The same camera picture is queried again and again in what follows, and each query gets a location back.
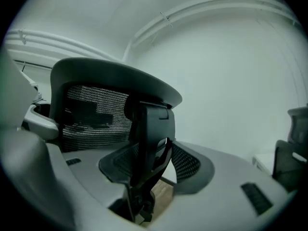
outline mesh backrest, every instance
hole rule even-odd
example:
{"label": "mesh backrest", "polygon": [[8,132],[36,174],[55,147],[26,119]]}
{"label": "mesh backrest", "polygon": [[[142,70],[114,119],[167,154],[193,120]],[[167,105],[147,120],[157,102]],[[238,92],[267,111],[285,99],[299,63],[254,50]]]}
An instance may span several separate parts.
{"label": "mesh backrest", "polygon": [[128,95],[97,87],[71,86],[64,98],[62,151],[96,149],[128,140],[124,115]]}

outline wooden floor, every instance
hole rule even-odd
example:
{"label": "wooden floor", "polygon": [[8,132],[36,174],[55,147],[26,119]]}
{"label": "wooden floor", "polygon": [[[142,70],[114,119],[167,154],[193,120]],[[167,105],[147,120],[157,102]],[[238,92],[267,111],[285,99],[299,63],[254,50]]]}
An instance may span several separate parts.
{"label": "wooden floor", "polygon": [[[172,201],[173,196],[173,187],[162,180],[159,180],[158,183],[152,188],[152,192],[155,195],[155,206],[154,213],[152,217],[152,222],[161,215],[164,210]],[[141,224],[143,227],[147,227],[150,222],[144,222]]]}

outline black plastic bracket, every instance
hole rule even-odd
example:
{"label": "black plastic bracket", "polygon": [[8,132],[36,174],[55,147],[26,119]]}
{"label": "black plastic bracket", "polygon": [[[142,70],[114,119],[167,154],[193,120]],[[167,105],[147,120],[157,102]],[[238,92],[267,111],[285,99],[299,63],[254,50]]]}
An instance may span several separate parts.
{"label": "black plastic bracket", "polygon": [[[172,141],[175,139],[174,114],[166,107],[140,102],[137,109],[139,152],[131,186],[141,187],[148,179],[164,170],[172,154]],[[157,157],[157,148],[165,141],[165,150]]]}

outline chair armrest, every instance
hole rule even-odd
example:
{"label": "chair armrest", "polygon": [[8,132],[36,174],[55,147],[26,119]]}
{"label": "chair armrest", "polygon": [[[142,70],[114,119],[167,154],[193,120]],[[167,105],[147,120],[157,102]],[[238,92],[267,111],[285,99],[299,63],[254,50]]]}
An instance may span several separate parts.
{"label": "chair armrest", "polygon": [[24,122],[28,124],[29,130],[44,140],[56,139],[59,136],[59,124],[48,117],[38,114],[34,111],[35,108],[35,105],[31,105],[24,118]]}

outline white ceiling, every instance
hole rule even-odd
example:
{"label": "white ceiling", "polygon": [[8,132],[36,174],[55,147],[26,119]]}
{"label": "white ceiling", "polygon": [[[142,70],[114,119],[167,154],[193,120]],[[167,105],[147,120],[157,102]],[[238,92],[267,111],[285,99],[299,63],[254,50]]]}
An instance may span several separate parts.
{"label": "white ceiling", "polygon": [[28,0],[12,28],[54,33],[121,58],[142,27],[188,1]]}

